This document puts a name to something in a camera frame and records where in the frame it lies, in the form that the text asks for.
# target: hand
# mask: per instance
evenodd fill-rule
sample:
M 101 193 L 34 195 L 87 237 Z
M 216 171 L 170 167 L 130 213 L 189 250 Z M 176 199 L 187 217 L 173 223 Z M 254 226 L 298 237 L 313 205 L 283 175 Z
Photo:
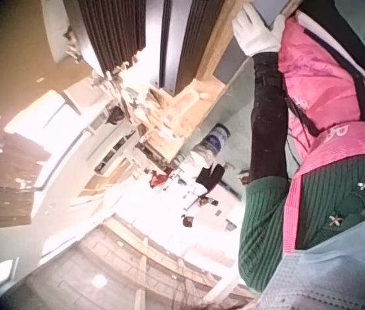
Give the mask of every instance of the hand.
M 278 52 L 286 23 L 283 15 L 277 16 L 270 31 L 254 7 L 247 3 L 233 20 L 233 31 L 238 44 L 250 57 L 258 53 Z

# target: apron strap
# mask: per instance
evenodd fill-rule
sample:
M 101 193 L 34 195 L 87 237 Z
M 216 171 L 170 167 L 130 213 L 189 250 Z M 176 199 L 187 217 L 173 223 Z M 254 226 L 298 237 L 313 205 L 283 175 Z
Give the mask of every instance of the apron strap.
M 319 38 L 308 29 L 305 29 L 304 33 L 307 36 L 309 36 L 312 40 L 314 40 L 316 43 L 318 43 L 322 48 L 324 48 L 333 57 L 333 59 L 343 69 L 345 69 L 348 72 L 348 74 L 350 74 L 350 76 L 353 78 L 356 88 L 357 102 L 359 104 L 360 120 L 365 121 L 365 84 L 362 74 L 346 58 L 341 56 L 339 52 L 337 52 L 332 46 L 330 46 L 323 39 Z M 288 108 L 300 120 L 303 126 L 306 126 L 308 132 L 313 137 L 318 137 L 318 135 L 321 133 L 321 130 L 319 130 L 313 123 L 313 121 L 311 121 L 306 116 L 304 111 L 301 108 L 299 108 L 289 96 L 286 98 L 286 103 Z

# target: black arm cover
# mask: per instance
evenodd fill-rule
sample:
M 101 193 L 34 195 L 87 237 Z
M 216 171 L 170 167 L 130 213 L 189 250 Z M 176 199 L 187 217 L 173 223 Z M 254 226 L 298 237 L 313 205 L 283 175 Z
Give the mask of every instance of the black arm cover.
M 251 113 L 250 181 L 266 176 L 287 178 L 285 145 L 288 109 L 283 76 L 278 71 L 278 53 L 253 56 L 255 102 Z

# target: person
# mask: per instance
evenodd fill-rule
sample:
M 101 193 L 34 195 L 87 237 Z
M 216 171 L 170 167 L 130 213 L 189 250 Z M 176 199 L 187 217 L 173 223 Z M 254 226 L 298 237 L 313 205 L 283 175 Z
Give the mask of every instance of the person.
M 172 173 L 172 169 L 170 167 L 166 167 L 164 170 L 165 174 L 158 174 L 156 170 L 150 170 L 148 173 L 151 174 L 151 179 L 149 180 L 149 186 L 154 189 L 156 187 L 161 187 L 164 185 L 169 176 Z
M 246 4 L 233 31 L 255 68 L 238 265 L 262 292 L 283 256 L 365 221 L 365 47 L 334 0 L 306 0 L 272 31 Z M 291 182 L 288 128 L 302 158 Z
M 194 223 L 194 217 L 193 216 L 187 216 L 185 214 L 181 215 L 182 219 L 182 225 L 186 228 L 191 228 Z
M 305 0 L 272 31 L 245 5 L 233 31 L 255 68 L 238 260 L 263 292 L 255 309 L 365 309 L 365 47 L 334 0 Z

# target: white wall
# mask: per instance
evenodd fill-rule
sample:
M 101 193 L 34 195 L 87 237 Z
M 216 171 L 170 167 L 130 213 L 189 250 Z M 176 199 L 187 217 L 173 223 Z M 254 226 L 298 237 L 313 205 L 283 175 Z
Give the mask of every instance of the white wall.
M 98 152 L 106 154 L 123 136 L 128 133 L 130 124 L 123 122 L 117 127 L 106 124 L 96 136 L 89 136 L 78 147 L 77 151 L 67 156 L 43 192 L 44 198 L 33 218 L 32 225 L 7 227 L 0 229 L 0 262 L 19 258 L 14 279 L 8 286 L 16 283 L 39 266 L 43 245 L 46 240 L 66 228 L 77 225 L 91 216 L 99 207 L 100 201 L 90 202 L 83 207 L 69 210 L 70 201 L 82 191 L 86 183 L 94 175 L 94 167 L 90 166 L 87 158 L 101 140 L 108 136 L 110 143 Z M 99 213 L 112 207 L 111 199 L 103 204 Z

